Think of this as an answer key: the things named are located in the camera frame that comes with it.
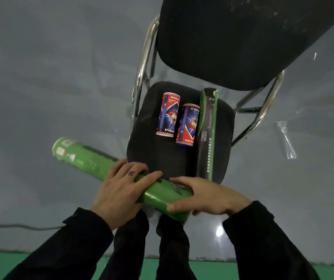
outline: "long green package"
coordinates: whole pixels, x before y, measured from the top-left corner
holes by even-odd
[[[204,88],[201,91],[201,111],[198,121],[196,176],[212,181],[218,91]]]
[[[52,152],[58,160],[64,161],[100,181],[105,179],[111,166],[118,161],[116,157],[66,137],[62,137],[54,143]],[[138,175],[135,181],[144,176],[145,174]],[[159,179],[141,194],[138,202],[144,202],[177,221],[185,223],[190,212],[168,212],[166,207],[170,202],[191,196],[193,193],[185,187],[165,179]]]

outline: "gray floor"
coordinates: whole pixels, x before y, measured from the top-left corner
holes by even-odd
[[[90,206],[98,182],[59,164],[51,147],[69,136],[125,156],[133,81],[161,1],[0,0],[0,223],[57,226]],[[334,27],[286,73],[264,122],[233,148],[223,184],[265,204],[307,259],[334,263]],[[165,79],[211,86],[158,60],[154,81]],[[220,91],[232,106],[244,95]],[[252,120],[239,115],[236,133]],[[276,121],[288,121],[297,159],[285,159]],[[216,236],[224,218],[189,219],[191,259],[235,257]],[[156,221],[147,256],[158,255]],[[0,229],[0,249],[32,251],[52,233]]]

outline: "black cushion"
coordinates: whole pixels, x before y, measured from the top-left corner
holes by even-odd
[[[334,0],[163,0],[172,69],[235,90],[267,85],[334,24]]]
[[[178,176],[194,177],[197,162],[196,143],[192,147],[177,145],[175,141],[178,126],[176,126],[173,138],[158,136],[155,133],[162,97],[165,92],[173,92],[181,97],[177,122],[180,121],[183,104],[199,105],[201,92],[196,89],[165,81],[154,84],[147,91],[139,116],[133,126],[127,147],[127,159],[129,162],[146,163],[149,171],[163,171],[164,179]],[[222,182],[228,166],[234,122],[235,114],[232,108],[219,99],[212,174],[212,180],[219,184]]]

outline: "green floor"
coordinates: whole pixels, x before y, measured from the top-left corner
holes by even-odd
[[[9,254],[0,253],[0,280],[18,263],[20,263],[27,254]],[[99,278],[106,259],[102,258],[97,264],[97,271],[93,277],[94,280]],[[235,263],[211,263],[203,261],[191,261],[190,266],[198,280],[206,279],[238,279],[237,265]],[[158,267],[157,259],[145,259],[142,267],[142,280],[155,279],[155,272]],[[334,280],[334,266],[315,265],[315,269],[320,275],[321,280]]]

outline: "fingernail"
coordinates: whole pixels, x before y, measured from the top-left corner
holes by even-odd
[[[174,210],[175,210],[174,204],[171,203],[167,204],[167,211],[174,211]]]

